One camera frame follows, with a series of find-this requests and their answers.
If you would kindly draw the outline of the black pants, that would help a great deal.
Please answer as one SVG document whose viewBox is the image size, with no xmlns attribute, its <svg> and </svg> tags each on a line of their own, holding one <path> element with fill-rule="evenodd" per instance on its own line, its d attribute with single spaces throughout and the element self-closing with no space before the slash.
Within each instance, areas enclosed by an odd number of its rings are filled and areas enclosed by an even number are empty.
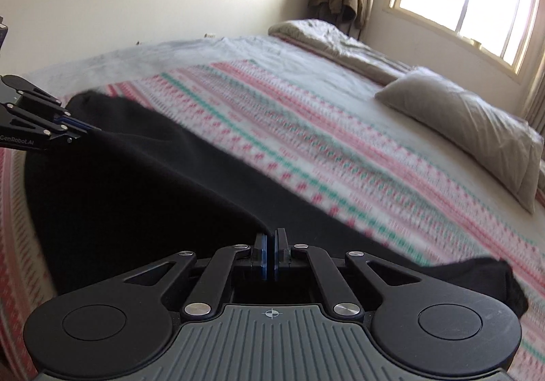
<svg viewBox="0 0 545 381">
<path fill-rule="evenodd" d="M 209 257 L 278 228 L 333 257 L 360 250 L 417 267 L 155 110 L 94 91 L 68 107 L 91 132 L 28 153 L 23 174 L 58 294 L 183 250 Z"/>
</svg>

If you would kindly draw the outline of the grey bed sheet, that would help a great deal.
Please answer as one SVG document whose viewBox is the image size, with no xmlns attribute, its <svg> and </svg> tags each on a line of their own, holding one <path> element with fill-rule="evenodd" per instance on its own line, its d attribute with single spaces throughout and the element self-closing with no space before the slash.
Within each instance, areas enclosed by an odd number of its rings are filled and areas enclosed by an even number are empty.
<svg viewBox="0 0 545 381">
<path fill-rule="evenodd" d="M 70 92 L 139 80 L 176 68 L 236 60 L 253 60 L 275 76 L 373 124 L 467 187 L 518 233 L 538 246 L 544 245 L 542 205 L 536 205 L 534 213 L 525 211 L 501 184 L 450 141 L 375 101 L 379 88 L 370 79 L 277 37 L 220 37 L 139 45 L 80 61 L 22 71 L 21 76 L 61 98 Z"/>
</svg>

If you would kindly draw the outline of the red green patterned blanket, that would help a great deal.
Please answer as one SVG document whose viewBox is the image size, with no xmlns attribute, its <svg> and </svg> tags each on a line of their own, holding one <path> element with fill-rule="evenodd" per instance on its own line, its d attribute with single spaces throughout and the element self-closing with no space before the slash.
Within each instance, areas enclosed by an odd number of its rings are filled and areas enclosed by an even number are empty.
<svg viewBox="0 0 545 381">
<path fill-rule="evenodd" d="M 376 101 L 378 87 L 326 61 L 304 71 L 247 57 L 108 76 L 31 75 L 62 101 L 90 89 L 158 110 L 326 214 L 420 265 L 506 260 L 528 297 L 518 380 L 544 376 L 544 206 L 525 210 L 450 141 Z"/>
</svg>

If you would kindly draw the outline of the crumpled beige duvet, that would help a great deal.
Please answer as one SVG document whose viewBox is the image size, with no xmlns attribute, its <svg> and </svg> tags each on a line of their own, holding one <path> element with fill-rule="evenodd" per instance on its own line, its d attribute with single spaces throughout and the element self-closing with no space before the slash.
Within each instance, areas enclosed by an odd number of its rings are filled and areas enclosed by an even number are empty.
<svg viewBox="0 0 545 381">
<path fill-rule="evenodd" d="M 268 34 L 327 58 L 380 86 L 389 85 L 413 69 L 319 19 L 284 21 L 272 25 Z"/>
</svg>

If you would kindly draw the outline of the grey pillow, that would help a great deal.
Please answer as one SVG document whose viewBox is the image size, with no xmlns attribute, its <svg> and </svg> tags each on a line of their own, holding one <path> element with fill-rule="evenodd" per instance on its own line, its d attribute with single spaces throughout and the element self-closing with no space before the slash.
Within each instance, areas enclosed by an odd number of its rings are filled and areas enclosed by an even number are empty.
<svg viewBox="0 0 545 381">
<path fill-rule="evenodd" d="M 525 120 L 453 81 L 418 67 L 375 94 L 469 154 L 532 214 L 544 140 Z"/>
</svg>

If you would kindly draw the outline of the beige striped curtain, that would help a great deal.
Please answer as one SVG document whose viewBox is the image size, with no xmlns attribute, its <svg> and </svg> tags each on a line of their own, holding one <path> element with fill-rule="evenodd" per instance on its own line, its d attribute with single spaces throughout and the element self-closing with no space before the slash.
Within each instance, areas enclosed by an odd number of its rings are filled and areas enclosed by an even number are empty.
<svg viewBox="0 0 545 381">
<path fill-rule="evenodd" d="M 545 122 L 545 75 L 541 69 L 539 76 L 532 85 L 524 107 L 524 119 L 538 133 L 544 133 Z"/>
</svg>

